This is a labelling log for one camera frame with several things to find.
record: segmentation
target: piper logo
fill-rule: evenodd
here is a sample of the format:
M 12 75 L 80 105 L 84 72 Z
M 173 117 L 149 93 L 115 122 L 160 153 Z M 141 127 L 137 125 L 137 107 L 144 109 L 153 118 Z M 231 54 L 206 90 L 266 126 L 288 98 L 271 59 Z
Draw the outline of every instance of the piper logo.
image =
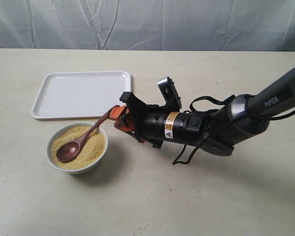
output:
M 264 102 L 264 105 L 265 105 L 265 107 L 268 108 L 268 107 L 271 107 L 272 105 L 274 105 L 274 104 L 276 104 L 278 102 L 280 102 L 279 99 L 277 97 L 273 97 L 269 101 Z

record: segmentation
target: grain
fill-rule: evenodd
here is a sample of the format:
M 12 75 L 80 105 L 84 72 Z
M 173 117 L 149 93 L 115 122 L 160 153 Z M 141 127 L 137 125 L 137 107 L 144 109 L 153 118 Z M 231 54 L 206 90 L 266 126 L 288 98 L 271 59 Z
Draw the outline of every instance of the grain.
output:
M 62 145 L 80 137 L 88 130 L 89 127 L 87 126 L 76 126 L 66 131 L 54 141 L 51 147 L 51 155 L 57 166 L 66 170 L 76 170 L 90 165 L 101 156 L 105 149 L 105 140 L 104 136 L 96 129 L 89 135 L 83 149 L 75 159 L 69 162 L 61 162 L 57 159 L 56 153 Z

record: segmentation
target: cylindrical motor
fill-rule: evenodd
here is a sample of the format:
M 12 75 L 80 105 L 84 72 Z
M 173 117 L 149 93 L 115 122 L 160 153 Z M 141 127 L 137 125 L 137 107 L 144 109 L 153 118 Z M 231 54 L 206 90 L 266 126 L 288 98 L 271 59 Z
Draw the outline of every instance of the cylindrical motor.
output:
M 202 134 L 203 116 L 155 109 L 139 117 L 138 127 L 143 138 L 196 146 Z

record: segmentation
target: table surface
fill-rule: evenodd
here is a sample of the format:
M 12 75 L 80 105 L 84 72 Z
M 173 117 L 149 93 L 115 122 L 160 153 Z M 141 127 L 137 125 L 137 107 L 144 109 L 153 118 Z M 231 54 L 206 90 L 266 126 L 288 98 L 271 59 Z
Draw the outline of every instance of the table surface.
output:
M 272 122 L 230 157 L 200 150 L 175 166 L 181 145 L 153 149 L 107 121 L 107 155 L 73 176 L 45 157 L 50 136 L 72 120 L 30 115 L 52 72 L 128 71 L 149 104 L 164 103 L 157 81 L 170 76 L 187 109 L 201 95 L 258 93 L 294 66 L 292 52 L 0 49 L 0 236 L 295 235 L 295 116 Z

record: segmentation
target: plastic tray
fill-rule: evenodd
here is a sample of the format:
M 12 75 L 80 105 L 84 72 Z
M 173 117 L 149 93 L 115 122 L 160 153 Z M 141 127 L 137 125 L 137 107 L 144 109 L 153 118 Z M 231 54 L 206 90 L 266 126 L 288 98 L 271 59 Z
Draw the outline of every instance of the plastic tray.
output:
M 131 91 L 131 75 L 124 71 L 64 72 L 47 75 L 33 104 L 36 119 L 100 117 Z

